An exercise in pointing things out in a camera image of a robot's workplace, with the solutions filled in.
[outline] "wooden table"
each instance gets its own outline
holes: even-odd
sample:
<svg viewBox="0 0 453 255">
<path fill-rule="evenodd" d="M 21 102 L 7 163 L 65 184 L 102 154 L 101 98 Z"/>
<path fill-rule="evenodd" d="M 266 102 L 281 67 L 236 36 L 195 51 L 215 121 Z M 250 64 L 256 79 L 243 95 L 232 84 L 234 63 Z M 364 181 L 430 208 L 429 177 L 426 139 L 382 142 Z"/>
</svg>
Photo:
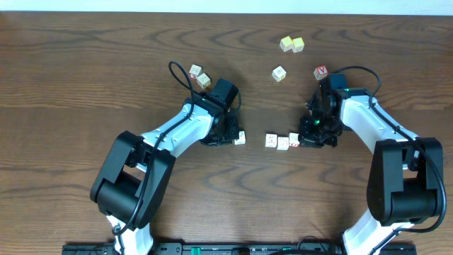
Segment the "wooden table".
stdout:
<svg viewBox="0 0 453 255">
<path fill-rule="evenodd" d="M 304 51 L 282 52 L 286 35 L 302 36 Z M 63 244 L 112 239 L 89 191 L 117 135 L 157 128 L 189 96 L 170 60 L 200 64 L 214 81 L 239 87 L 247 144 L 194 144 L 178 159 L 151 223 L 155 237 L 295 242 L 335 238 L 358 220 L 372 155 L 354 133 L 335 149 L 264 148 L 266 131 L 297 130 L 322 64 L 364 65 L 382 76 L 383 108 L 441 141 L 451 195 L 452 42 L 446 17 L 2 13 L 0 254 L 58 254 Z M 279 65 L 287 77 L 277 83 Z M 361 71 L 347 78 L 376 85 Z M 437 231 L 399 240 L 413 241 L 419 254 L 451 252 L 452 210 Z"/>
</svg>

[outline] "cube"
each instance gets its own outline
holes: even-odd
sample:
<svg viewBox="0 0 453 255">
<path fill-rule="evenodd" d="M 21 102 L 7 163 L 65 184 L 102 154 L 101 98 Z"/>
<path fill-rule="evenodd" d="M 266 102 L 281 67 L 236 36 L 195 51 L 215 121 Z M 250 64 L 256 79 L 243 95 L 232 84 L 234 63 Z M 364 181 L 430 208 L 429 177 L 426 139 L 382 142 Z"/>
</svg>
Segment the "cube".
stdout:
<svg viewBox="0 0 453 255">
<path fill-rule="evenodd" d="M 202 73 L 202 67 L 199 67 L 196 64 L 193 64 L 189 71 L 190 78 L 193 78 L 193 79 L 196 79 L 197 77 L 199 77 L 199 75 L 201 73 Z"/>
<path fill-rule="evenodd" d="M 278 137 L 278 150 L 288 150 L 289 149 L 289 138 L 288 137 Z"/>
<path fill-rule="evenodd" d="M 206 74 L 202 74 L 197 77 L 197 83 L 200 87 L 206 89 L 209 85 L 211 85 L 211 79 Z"/>
<path fill-rule="evenodd" d="M 314 77 L 318 81 L 324 79 L 327 75 L 328 75 L 328 71 L 327 71 L 326 66 L 320 66 L 314 70 Z"/>
<path fill-rule="evenodd" d="M 300 52 L 304 49 L 304 41 L 302 38 L 296 38 L 292 41 L 292 51 L 293 52 Z"/>
<path fill-rule="evenodd" d="M 246 143 L 246 133 L 239 131 L 239 139 L 234 140 L 234 145 L 244 145 Z"/>
<path fill-rule="evenodd" d="M 298 147 L 300 145 L 299 134 L 297 134 L 297 133 L 289 134 L 289 145 L 291 147 Z"/>
<path fill-rule="evenodd" d="M 286 77 L 286 71 L 283 69 L 282 66 L 279 66 L 272 71 L 272 77 L 279 82 Z"/>
<path fill-rule="evenodd" d="M 292 49 L 292 43 L 291 37 L 287 36 L 280 40 L 280 47 L 283 51 L 288 51 Z"/>
<path fill-rule="evenodd" d="M 266 134 L 266 147 L 275 148 L 277 146 L 277 135 Z"/>
</svg>

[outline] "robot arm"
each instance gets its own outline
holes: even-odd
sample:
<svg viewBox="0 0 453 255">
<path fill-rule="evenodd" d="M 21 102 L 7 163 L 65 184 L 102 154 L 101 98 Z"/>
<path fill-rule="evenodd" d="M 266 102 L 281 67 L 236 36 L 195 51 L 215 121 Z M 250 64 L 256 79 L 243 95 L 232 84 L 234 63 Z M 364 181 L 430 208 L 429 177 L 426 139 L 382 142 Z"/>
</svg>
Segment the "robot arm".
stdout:
<svg viewBox="0 0 453 255">
<path fill-rule="evenodd" d="M 124 131 L 117 137 L 90 193 L 91 200 L 98 204 L 114 229 L 123 228 L 130 220 L 143 184 L 123 171 L 124 165 L 146 171 L 151 151 L 161 133 L 183 120 L 190 112 L 192 100 L 195 100 L 191 116 L 160 141 L 154 163 L 148 170 L 150 174 L 142 206 L 129 229 L 115 237 L 118 253 L 148 254 L 152 248 L 149 222 L 164 198 L 176 158 L 197 141 L 215 146 L 230 144 L 239 138 L 236 111 L 229 112 L 238 92 L 233 84 L 220 79 L 212 92 L 186 99 L 181 112 L 161 127 L 140 136 Z"/>
<path fill-rule="evenodd" d="M 442 175 L 442 145 L 434 138 L 418 136 L 401 127 L 372 98 L 366 89 L 349 89 L 343 74 L 329 74 L 321 80 L 320 95 L 307 104 L 310 116 L 301 118 L 299 141 L 302 147 L 337 145 L 337 136 L 352 130 L 373 153 L 367 186 L 368 209 L 359 221 L 343 233 L 348 255 L 379 254 L 398 228 L 410 228 L 440 214 L 439 184 L 426 160 L 412 141 L 387 122 L 415 140 L 433 159 Z M 403 170 L 417 171 L 416 178 L 403 178 Z"/>
</svg>

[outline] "white background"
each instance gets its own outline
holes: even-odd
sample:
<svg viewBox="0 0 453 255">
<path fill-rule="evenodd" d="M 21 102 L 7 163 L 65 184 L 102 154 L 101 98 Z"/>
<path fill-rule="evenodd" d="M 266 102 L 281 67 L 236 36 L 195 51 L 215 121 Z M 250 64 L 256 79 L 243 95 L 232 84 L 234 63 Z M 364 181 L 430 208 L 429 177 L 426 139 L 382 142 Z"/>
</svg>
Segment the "white background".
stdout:
<svg viewBox="0 0 453 255">
<path fill-rule="evenodd" d="M 453 0 L 0 0 L 0 11 L 453 15 Z"/>
</svg>

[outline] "small block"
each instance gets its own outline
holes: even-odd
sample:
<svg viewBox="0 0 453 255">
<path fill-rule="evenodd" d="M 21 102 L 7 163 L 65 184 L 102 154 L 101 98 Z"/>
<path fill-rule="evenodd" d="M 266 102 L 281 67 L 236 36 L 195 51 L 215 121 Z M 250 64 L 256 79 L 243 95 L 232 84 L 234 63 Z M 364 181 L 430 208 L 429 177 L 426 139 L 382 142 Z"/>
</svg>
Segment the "small block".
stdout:
<svg viewBox="0 0 453 255">
<path fill-rule="evenodd" d="M 278 150 L 288 150 L 289 149 L 289 137 L 279 137 L 277 149 Z"/>
<path fill-rule="evenodd" d="M 280 40 L 280 47 L 282 48 L 283 51 L 291 50 L 292 44 L 293 44 L 293 42 L 291 40 L 291 37 L 289 37 L 289 36 Z"/>
<path fill-rule="evenodd" d="M 301 52 L 304 49 L 304 40 L 302 38 L 296 38 L 292 41 L 292 51 Z"/>
<path fill-rule="evenodd" d="M 327 71 L 327 68 L 326 66 L 320 66 L 320 67 L 317 67 L 315 70 L 314 70 L 314 77 L 320 81 L 324 78 L 326 78 L 326 76 L 328 75 L 328 71 Z"/>
<path fill-rule="evenodd" d="M 272 77 L 279 82 L 286 77 L 286 71 L 283 69 L 282 66 L 279 66 L 272 71 Z"/>
<path fill-rule="evenodd" d="M 234 145 L 244 145 L 246 143 L 246 133 L 239 131 L 239 139 L 234 140 Z"/>
<path fill-rule="evenodd" d="M 277 146 L 277 135 L 266 134 L 265 146 L 275 148 Z"/>
<path fill-rule="evenodd" d="M 206 74 L 202 74 L 197 77 L 197 83 L 200 87 L 206 89 L 209 85 L 211 85 L 211 79 Z"/>
<path fill-rule="evenodd" d="M 289 134 L 289 145 L 291 147 L 298 147 L 300 145 L 299 134 L 297 134 L 297 133 Z"/>
<path fill-rule="evenodd" d="M 196 79 L 202 73 L 202 67 L 193 64 L 190 68 L 189 74 L 190 78 Z"/>
</svg>

